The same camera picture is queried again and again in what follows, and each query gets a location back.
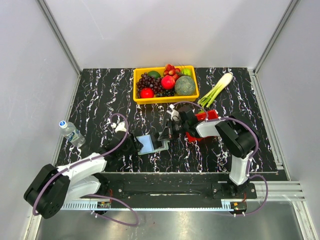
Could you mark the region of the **red plastic card tray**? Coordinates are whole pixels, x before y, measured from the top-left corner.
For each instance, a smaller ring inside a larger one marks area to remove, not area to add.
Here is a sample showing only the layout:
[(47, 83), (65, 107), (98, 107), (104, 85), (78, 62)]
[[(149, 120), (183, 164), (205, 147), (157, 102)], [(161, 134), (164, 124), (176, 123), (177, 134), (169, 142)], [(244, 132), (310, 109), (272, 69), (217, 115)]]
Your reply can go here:
[[(196, 118), (198, 121), (202, 121), (205, 119), (206, 117), (206, 114), (204, 112), (201, 112), (201, 113), (197, 113), (195, 114)], [(208, 119), (209, 120), (212, 120), (212, 119), (217, 119), (218, 118), (218, 114), (217, 112), (213, 109), (213, 110), (209, 110), (208, 111)], [(186, 133), (186, 137), (187, 137), (187, 141), (189, 143), (193, 143), (193, 142), (200, 142), (202, 141), (204, 138), (201, 137), (201, 138), (196, 138), (196, 137), (193, 137), (191, 136), (188, 132)]]

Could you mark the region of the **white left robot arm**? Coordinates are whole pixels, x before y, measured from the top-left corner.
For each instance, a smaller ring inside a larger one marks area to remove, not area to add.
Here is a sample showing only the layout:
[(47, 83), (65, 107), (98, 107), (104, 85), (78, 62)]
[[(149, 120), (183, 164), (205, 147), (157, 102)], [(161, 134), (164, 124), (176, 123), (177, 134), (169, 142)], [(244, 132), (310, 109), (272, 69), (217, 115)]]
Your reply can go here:
[(53, 217), (72, 200), (87, 195), (102, 198), (107, 195), (109, 186), (102, 181), (100, 173), (108, 164), (138, 153), (143, 146), (133, 133), (128, 132), (125, 122), (121, 122), (109, 144), (84, 159), (58, 167), (43, 166), (23, 198), (32, 206), (33, 214), (44, 219)]

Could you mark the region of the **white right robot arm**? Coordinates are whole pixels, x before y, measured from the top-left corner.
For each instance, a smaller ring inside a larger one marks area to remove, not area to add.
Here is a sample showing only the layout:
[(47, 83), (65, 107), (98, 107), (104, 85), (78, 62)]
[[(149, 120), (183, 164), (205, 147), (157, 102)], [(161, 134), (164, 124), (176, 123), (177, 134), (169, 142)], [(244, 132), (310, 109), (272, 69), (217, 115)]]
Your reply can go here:
[(223, 144), (232, 156), (228, 194), (239, 198), (246, 191), (245, 185), (249, 180), (249, 162), (259, 148), (259, 136), (253, 127), (244, 122), (241, 114), (232, 114), (228, 117), (209, 119), (209, 113), (204, 111), (204, 117), (198, 118), (189, 105), (176, 108), (169, 106), (170, 117), (165, 122), (162, 132), (154, 134), (152, 144), (170, 141), (180, 134), (189, 134), (196, 139), (220, 137)]

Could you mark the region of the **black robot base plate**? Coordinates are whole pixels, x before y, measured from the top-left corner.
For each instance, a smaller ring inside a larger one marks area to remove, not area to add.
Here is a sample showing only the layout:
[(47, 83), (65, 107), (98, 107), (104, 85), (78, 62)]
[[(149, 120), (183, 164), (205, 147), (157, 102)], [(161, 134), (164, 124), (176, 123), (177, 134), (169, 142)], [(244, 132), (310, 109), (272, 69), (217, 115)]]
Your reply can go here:
[(137, 209), (177, 209), (220, 207), (221, 201), (227, 199), (257, 199), (253, 183), (234, 186), (227, 173), (108, 172), (99, 176), (102, 183), (98, 192), (72, 201), (106, 196), (122, 200)]

